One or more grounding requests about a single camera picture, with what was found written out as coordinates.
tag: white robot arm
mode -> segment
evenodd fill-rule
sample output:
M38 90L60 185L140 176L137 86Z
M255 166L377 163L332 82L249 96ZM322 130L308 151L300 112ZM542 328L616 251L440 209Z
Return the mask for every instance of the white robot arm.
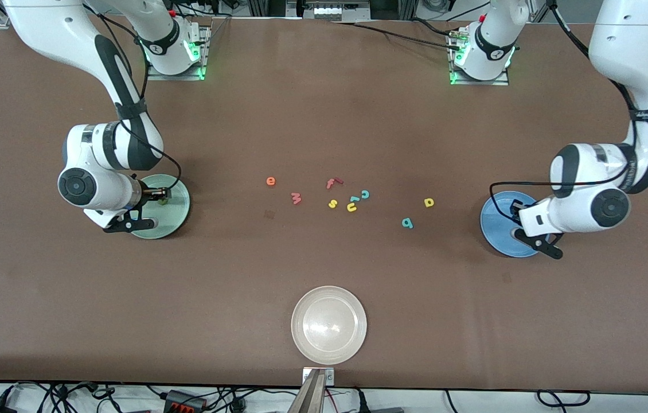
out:
M518 7L522 0L500 3ZM513 29L505 29L510 38ZM648 0L604 0L587 55L623 91L631 120L620 144L573 143L559 151L550 167L550 181L558 184L552 196L513 203L513 220L521 226L513 237L554 258L562 254L546 242L547 233L617 227L629 214L628 194L648 187Z
M119 51L92 25L81 0L5 0L15 31L31 49L97 78L110 95L119 120L77 125L64 146L65 168L57 186L70 204L106 232L154 228L152 220L127 220L130 209L167 197L168 188L146 188L118 170L150 170L161 159L163 141L146 112ZM195 59L187 52L193 24L172 19L161 0L114 0L138 31L154 68L175 74Z

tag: floor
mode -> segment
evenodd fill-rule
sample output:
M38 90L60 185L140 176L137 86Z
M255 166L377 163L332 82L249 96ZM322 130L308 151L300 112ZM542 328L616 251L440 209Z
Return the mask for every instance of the floor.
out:
M0 395L11 383L0 384ZM113 399L117 402L120 410L124 413L151 411L153 413L166 413L164 401L154 395L145 386L130 386L111 384L116 389ZM169 392L172 389L185 392L192 397L194 395L205 395L216 392L215 387L164 387L153 386L154 392ZM296 392L297 389L269 389L271 392L255 392L245 398L245 412L247 413L271 413L273 411L288 411L294 395L280 392ZM236 392L243 395L249 390ZM324 400L322 413L353 413L359 410L360 403L358 393L353 389L333 388L331 393L334 403L337 405L335 411L331 400ZM463 390L450 390L450 396L454 403L454 410L449 406L446 393L442 390L399 390L399 389L363 389L368 407L374 411L380 408L400 407L406 413L475 413L494 411L499 413L560 413L559 408L549 408L539 403L535 392L474 392ZM7 400L7 407L13 408L17 413L34 413L41 403L46 392L36 387L35 384L22 384L12 390ZM576 393L558 393L564 403L579 403L586 400L586 395ZM542 393L541 398L546 402L554 403L551 395ZM206 398L207 405L217 400L216 395ZM80 413L96 411L97 413L117 413L111 403L98 402L85 390L77 391L70 397L70 403ZM224 406L219 403L211 413ZM648 413L648 395L610 395L592 394L591 400L586 405L578 408L569 408L575 413ZM44 411L51 411L50 402L46 402Z

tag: brown table surface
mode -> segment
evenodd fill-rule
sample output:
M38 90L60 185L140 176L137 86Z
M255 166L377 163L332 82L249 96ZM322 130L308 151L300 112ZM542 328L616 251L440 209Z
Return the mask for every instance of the brown table surface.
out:
M193 206L148 241L56 190L69 128L115 118L101 84L0 32L0 379L300 384L291 313L337 285L368 314L339 386L648 391L648 190L561 261L479 230L492 181L624 138L620 96L557 26L525 28L509 87L449 85L443 50L326 22L229 21L215 43L205 81L149 84Z

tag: green plate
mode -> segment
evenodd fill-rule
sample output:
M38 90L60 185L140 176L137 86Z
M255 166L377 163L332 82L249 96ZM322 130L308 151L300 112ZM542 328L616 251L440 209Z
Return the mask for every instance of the green plate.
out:
M161 188L162 186L170 186L176 178L171 175L151 175L146 176L143 181L149 188ZM171 189L171 199L166 205L159 204L159 201L148 201L143 205L144 219L157 219L158 227L153 229L141 229L140 231L131 232L138 238L145 240L157 240L158 238L170 235L186 220L189 214L189 206L191 199L189 198L189 191L182 181L179 181L176 186ZM133 219L137 219L137 212L133 212Z

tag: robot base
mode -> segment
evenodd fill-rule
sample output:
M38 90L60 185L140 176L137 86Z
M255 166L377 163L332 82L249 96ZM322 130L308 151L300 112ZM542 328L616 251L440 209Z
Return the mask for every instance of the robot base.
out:
M518 191L503 191L495 194L495 201L500 211L510 214L510 206L513 200L517 199L525 205L536 203L536 200L524 193ZM487 199L485 206L482 207L482 214L479 215L479 225L482 227L482 234L488 243L499 253L514 258L528 258L538 254L538 251L525 245L513 237L513 232L519 229L519 225L506 219L495 209L492 199Z
M209 60L209 42L212 39L212 30L208 26L199 26L198 39L195 35L196 41L200 45L188 45L188 53L190 58L196 58L198 54L199 60L191 65L187 70L182 73L174 75L166 75L157 71L153 65L148 68L148 80L204 80L206 77L206 64Z
M174 176L170 175L151 175L146 176L141 181L149 186L149 188L161 188L162 186L170 186L174 183ZM176 186L171 189L171 198L162 201L149 201L143 205L144 219L156 219L158 225L156 228L143 229L140 231L131 232L133 235L146 240L156 240L158 238L170 235L186 220L189 214L189 207L191 199L189 191L182 181L179 181ZM137 219L138 213L132 212Z
M460 27L458 29L459 34L466 34L466 31L466 27ZM464 70L457 64L466 59L466 55L469 53L469 40L463 36L456 38L446 36L446 39L448 45L460 47L460 50L449 49L447 51L449 60L449 84L485 84L489 86L508 86L510 84L507 69L507 66L510 66L510 60L508 60L506 68L502 70L502 73L497 78L492 80L478 80L464 73Z

